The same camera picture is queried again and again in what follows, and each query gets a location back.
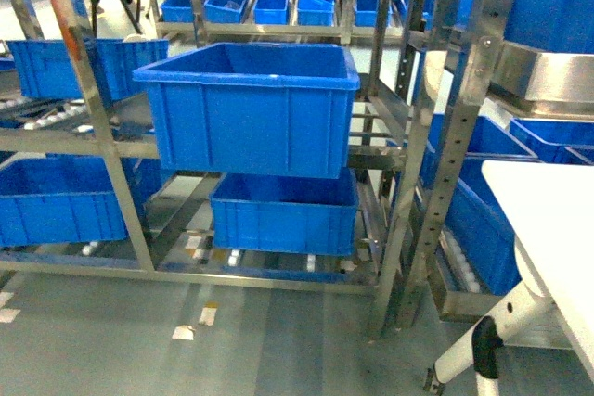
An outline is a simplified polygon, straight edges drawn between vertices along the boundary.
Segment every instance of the blue storage bin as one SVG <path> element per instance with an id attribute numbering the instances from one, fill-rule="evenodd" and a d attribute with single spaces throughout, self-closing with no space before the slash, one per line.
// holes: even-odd
<path id="1" fill-rule="evenodd" d="M 192 23 L 194 21 L 190 0 L 165 0 L 161 4 L 161 12 L 164 22 Z"/>
<path id="2" fill-rule="evenodd" d="M 338 180 L 230 173 L 211 194 L 214 245 L 348 256 L 357 206 L 348 169 Z"/>
<path id="3" fill-rule="evenodd" d="M 375 27 L 378 19 L 378 9 L 380 0 L 356 0 L 355 4 L 355 26 L 357 27 Z M 390 26 L 390 17 L 392 16 L 392 6 L 388 10 L 386 26 Z"/>
<path id="4" fill-rule="evenodd" d="M 206 19 L 215 23 L 241 23 L 248 0 L 207 0 Z"/>
<path id="5" fill-rule="evenodd" d="M 594 166 L 594 147 L 566 147 L 566 163 L 583 166 Z"/>
<path id="6" fill-rule="evenodd" d="M 164 169 L 337 178 L 346 165 L 359 77 L 345 48 L 215 44 L 135 80 Z"/>
<path id="7" fill-rule="evenodd" d="M 594 147 L 594 122 L 512 119 L 510 133 L 545 162 L 565 163 L 565 146 Z"/>
<path id="8" fill-rule="evenodd" d="M 396 10 L 400 15 L 403 24 L 407 19 L 408 0 L 392 0 Z M 433 24 L 433 5 L 434 0 L 425 0 L 423 3 L 423 19 L 425 20 L 425 30 L 430 30 Z"/>
<path id="9" fill-rule="evenodd" d="M 256 0 L 253 18 L 258 25 L 287 25 L 289 0 Z"/>
<path id="10" fill-rule="evenodd" d="M 0 170 L 0 247 L 126 237 L 103 159 L 16 160 Z"/>
<path id="11" fill-rule="evenodd" d="M 433 115 L 427 148 L 420 167 L 420 179 L 424 187 L 433 186 L 435 170 L 439 161 L 437 147 L 443 123 L 443 114 Z M 536 154 L 519 138 L 503 130 L 490 118 L 479 116 L 468 145 L 467 158 L 526 161 L 535 160 Z"/>
<path id="12" fill-rule="evenodd" d="M 334 0 L 299 0 L 297 22 L 299 25 L 331 27 L 334 22 Z"/>
<path id="13" fill-rule="evenodd" d="M 483 162 L 464 161 L 445 225 L 489 290 L 503 296 L 521 280 L 513 251 L 515 235 L 484 180 Z"/>
<path id="14" fill-rule="evenodd" d="M 24 96 L 38 99 L 76 99 L 82 97 L 63 41 L 10 41 L 10 52 L 19 71 Z M 165 59 L 169 42 L 158 39 L 124 43 L 121 39 L 97 39 L 98 61 L 105 73 L 109 98 L 106 106 L 142 91 L 132 80 L 132 71 Z"/>
<path id="15" fill-rule="evenodd" d="M 458 25 L 466 27 L 472 0 L 460 0 Z M 505 38 L 560 53 L 594 53 L 594 0 L 515 0 Z"/>

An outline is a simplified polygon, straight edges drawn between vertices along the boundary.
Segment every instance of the white table leg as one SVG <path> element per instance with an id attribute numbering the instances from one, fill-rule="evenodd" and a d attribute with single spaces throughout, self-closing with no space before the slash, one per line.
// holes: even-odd
<path id="1" fill-rule="evenodd" d="M 476 388 L 479 396 L 499 396 L 499 379 L 489 379 L 477 373 Z"/>
<path id="2" fill-rule="evenodd" d="M 523 328 L 530 325 L 530 322 L 541 314 L 550 310 L 553 301 L 550 297 L 539 296 L 533 293 L 522 281 L 510 293 L 489 311 L 481 321 L 466 332 L 454 345 L 452 345 L 434 364 L 433 373 L 428 379 L 425 389 L 435 394 L 443 392 L 443 386 L 454 377 L 459 375 L 474 361 L 472 336 L 475 327 L 484 322 L 485 318 L 492 319 L 495 326 L 495 334 L 499 339 L 505 341 L 519 333 Z M 490 389 L 493 383 L 480 382 L 485 389 Z"/>

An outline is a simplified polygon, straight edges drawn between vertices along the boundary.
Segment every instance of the white table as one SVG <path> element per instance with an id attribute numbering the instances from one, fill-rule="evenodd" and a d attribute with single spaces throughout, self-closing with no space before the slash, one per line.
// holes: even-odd
<path id="1" fill-rule="evenodd" d="M 556 305 L 594 381 L 594 167 L 486 161 L 483 174 L 516 233 L 522 276 L 485 317 L 506 340 Z M 471 366 L 473 331 L 435 362 L 427 390 L 440 394 L 443 384 Z M 477 373 L 477 382 L 480 394 L 498 394 L 496 378 Z"/>

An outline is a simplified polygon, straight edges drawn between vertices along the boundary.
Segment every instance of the gray floor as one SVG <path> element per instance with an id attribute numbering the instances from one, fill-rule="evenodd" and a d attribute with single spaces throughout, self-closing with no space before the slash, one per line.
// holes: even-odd
<path id="1" fill-rule="evenodd" d="M 102 6 L 100 36 L 134 31 L 113 0 Z M 59 38 L 48 3 L 36 7 L 46 37 Z M 22 38 L 6 1 L 0 15 L 0 36 Z M 362 71 L 368 54 L 355 51 Z M 388 84 L 396 58 L 384 59 Z M 466 329 L 439 322 L 429 293 L 413 328 L 368 343 L 365 297 L 26 274 L 6 290 L 21 313 L 0 324 L 2 396 L 422 395 L 425 368 Z M 207 301 L 219 305 L 214 325 L 173 340 Z M 594 394 L 571 351 L 507 348 L 499 358 L 503 395 Z M 470 370 L 446 391 L 475 393 Z"/>

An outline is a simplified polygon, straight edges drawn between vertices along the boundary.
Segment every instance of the small white item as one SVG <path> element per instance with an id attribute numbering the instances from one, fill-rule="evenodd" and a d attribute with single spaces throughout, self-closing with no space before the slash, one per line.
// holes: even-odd
<path id="1" fill-rule="evenodd" d="M 10 299 L 12 299 L 13 296 L 14 296 L 13 292 L 0 291 L 0 308 L 2 308 L 4 305 L 6 305 L 6 303 Z"/>
<path id="2" fill-rule="evenodd" d="M 313 273 L 316 270 L 316 256 L 313 254 L 307 255 L 307 263 L 305 264 L 305 270 L 308 273 Z"/>
<path id="3" fill-rule="evenodd" d="M 146 42 L 148 39 L 143 36 L 142 34 L 129 34 L 125 37 L 125 39 L 123 40 L 124 43 L 128 43 L 128 42 Z"/>
<path id="4" fill-rule="evenodd" d="M 177 340 L 194 340 L 194 329 L 193 326 L 190 325 L 180 325 L 176 326 L 174 330 L 174 334 L 171 336 L 171 339 Z"/>
<path id="5" fill-rule="evenodd" d="M 481 292 L 481 286 L 479 285 L 479 282 L 472 280 L 468 284 L 468 290 L 474 294 L 478 294 Z"/>
<path id="6" fill-rule="evenodd" d="M 207 249 L 195 249 L 194 252 L 192 253 L 192 259 L 194 260 L 204 260 L 208 257 L 209 254 L 209 250 Z"/>
<path id="7" fill-rule="evenodd" d="M 350 273 L 356 269 L 356 264 L 354 264 L 351 260 L 342 260 L 341 269 L 343 269 L 347 273 Z"/>
<path id="8" fill-rule="evenodd" d="M 86 245 L 83 246 L 83 250 L 81 250 L 81 253 L 85 256 L 88 257 L 89 255 L 91 255 L 93 252 L 95 252 L 95 250 L 98 248 L 99 246 L 99 242 L 98 241 L 92 241 Z"/>
<path id="9" fill-rule="evenodd" d="M 460 269 L 464 274 L 472 274 L 472 269 L 468 262 L 461 262 Z"/>
<path id="10" fill-rule="evenodd" d="M 79 125 L 76 130 L 78 131 L 79 134 L 85 134 L 91 130 L 93 130 L 93 126 L 92 125 Z"/>
<path id="11" fill-rule="evenodd" d="M 17 315 L 19 315 L 20 310 L 9 310 L 8 308 L 3 308 L 0 310 L 0 324 L 11 324 Z"/>
<path id="12" fill-rule="evenodd" d="M 206 305 L 204 305 L 204 308 L 202 308 L 202 314 L 200 315 L 200 320 L 198 321 L 198 323 L 200 325 L 213 326 L 214 317 L 216 316 L 217 309 L 217 303 L 213 301 L 209 301 L 208 303 L 206 303 Z"/>
<path id="13" fill-rule="evenodd" d="M 239 264 L 239 258 L 241 257 L 241 251 L 239 249 L 233 249 L 231 255 L 229 255 L 229 266 L 237 266 Z"/>

